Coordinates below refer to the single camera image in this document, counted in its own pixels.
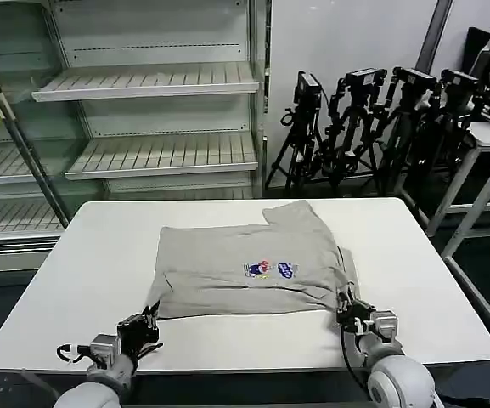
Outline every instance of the printed logo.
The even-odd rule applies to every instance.
[[[280,275],[285,279],[292,279],[294,276],[294,269],[291,263],[277,263]]]
[[[297,265],[292,263],[271,264],[269,261],[263,260],[260,263],[245,263],[243,269],[245,276],[249,278],[267,279],[270,271],[278,271],[283,278],[292,279],[296,275]]]

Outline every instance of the tripod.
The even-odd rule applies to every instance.
[[[294,190],[299,191],[311,176],[311,165],[313,163],[313,152],[315,141],[322,144],[322,138],[318,130],[318,115],[321,106],[322,88],[309,74],[300,71],[297,75],[297,86],[294,92],[294,103],[296,108],[286,110],[280,123],[291,127],[286,136],[277,159],[271,166],[271,172],[265,183],[265,190],[269,188],[273,176],[280,171],[286,176],[284,191],[290,195],[292,185]],[[288,148],[292,148],[292,156],[288,170],[283,169],[280,163]]]
[[[333,189],[336,189],[345,177],[355,174],[360,163],[373,174],[377,171],[373,149],[377,133],[372,131],[371,126],[375,118],[380,120],[387,116],[384,106],[376,103],[385,78],[386,70],[367,69],[348,73],[337,84],[336,93],[329,102],[331,125],[326,129],[328,138],[323,142],[324,148],[319,149],[314,157],[312,171],[316,173],[321,168],[322,174],[327,176]],[[347,88],[352,100],[341,116],[339,103],[344,98]],[[335,147],[337,138],[345,130],[347,120],[348,127],[342,145]],[[354,135],[360,125],[363,125],[362,143],[352,150]],[[366,152],[369,153],[369,163],[363,159]]]
[[[452,175],[455,174],[460,163],[461,147],[467,139],[467,129],[484,107],[484,99],[480,95],[473,96],[478,89],[479,82],[473,76],[450,70],[442,72],[441,81],[430,97],[431,107],[420,119],[417,137],[409,154],[411,160],[408,180],[417,195],[420,194],[421,185],[435,167],[442,170],[439,164]],[[442,90],[447,95],[447,101],[441,108]],[[465,117],[471,97],[475,102],[475,109],[460,125],[459,121]]]
[[[377,175],[380,179],[379,192],[382,196],[386,196],[388,193],[396,190],[397,179],[406,163],[411,143],[416,134],[416,128],[420,117],[424,113],[423,109],[417,109],[417,105],[422,100],[426,91],[433,91],[437,84],[437,80],[433,76],[426,75],[417,70],[396,67],[394,68],[386,96],[385,107],[387,109],[391,106],[394,93],[400,82],[403,82],[403,86],[399,106],[384,122],[379,123],[377,127],[377,131],[383,133],[396,121],[388,141],[385,144],[380,144],[383,156]]]

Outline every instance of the refrigerated display case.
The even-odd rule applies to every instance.
[[[86,142],[55,171],[37,144],[67,182],[54,184],[63,201],[79,183],[108,200],[261,194],[265,3],[39,3],[27,5],[42,9],[61,69],[36,81],[32,103],[66,106]]]
[[[0,1],[0,241],[91,200],[259,197],[269,3]]]
[[[31,97],[60,70],[39,5],[0,3],[0,270],[35,269],[101,187],[63,172],[87,141],[66,104]]]

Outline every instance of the glass door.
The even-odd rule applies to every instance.
[[[0,3],[0,213],[12,207],[22,224],[41,218],[37,229],[57,235],[102,187],[63,176],[87,143],[74,106],[31,97],[61,71],[45,17],[40,4]]]

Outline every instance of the white wall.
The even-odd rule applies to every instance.
[[[454,0],[442,34],[431,74],[459,69],[469,27],[490,32],[490,0]]]
[[[435,6],[436,0],[273,0],[268,169],[288,133],[279,119],[293,107],[298,71],[312,72],[330,96],[349,71],[414,67]],[[323,104],[322,132],[329,124]]]

